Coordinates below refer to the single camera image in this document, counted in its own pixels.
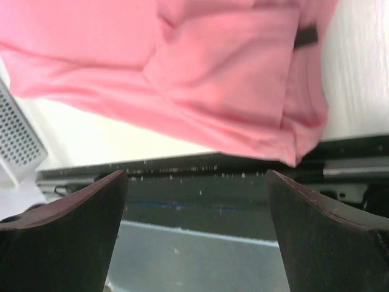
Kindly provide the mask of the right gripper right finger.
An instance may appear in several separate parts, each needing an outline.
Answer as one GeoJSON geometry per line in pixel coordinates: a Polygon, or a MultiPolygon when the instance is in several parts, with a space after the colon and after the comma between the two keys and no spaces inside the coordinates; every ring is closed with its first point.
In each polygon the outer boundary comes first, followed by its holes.
{"type": "Polygon", "coordinates": [[[388,219],[273,170],[269,209],[291,291],[388,291],[388,219]]]}

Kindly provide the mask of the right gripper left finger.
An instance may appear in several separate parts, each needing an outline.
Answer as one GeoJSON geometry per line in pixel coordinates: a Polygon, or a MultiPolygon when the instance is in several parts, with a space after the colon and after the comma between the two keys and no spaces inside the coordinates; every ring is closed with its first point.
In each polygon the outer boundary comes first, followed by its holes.
{"type": "Polygon", "coordinates": [[[126,202],[116,171],[1,221],[1,291],[103,291],[126,202]]]}

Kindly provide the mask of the pink t shirt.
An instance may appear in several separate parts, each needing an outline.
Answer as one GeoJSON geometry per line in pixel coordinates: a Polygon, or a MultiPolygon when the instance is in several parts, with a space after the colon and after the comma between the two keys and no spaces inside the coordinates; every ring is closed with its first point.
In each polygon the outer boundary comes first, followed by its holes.
{"type": "Polygon", "coordinates": [[[291,167],[323,136],[336,1],[2,1],[11,92],[291,167]]]}

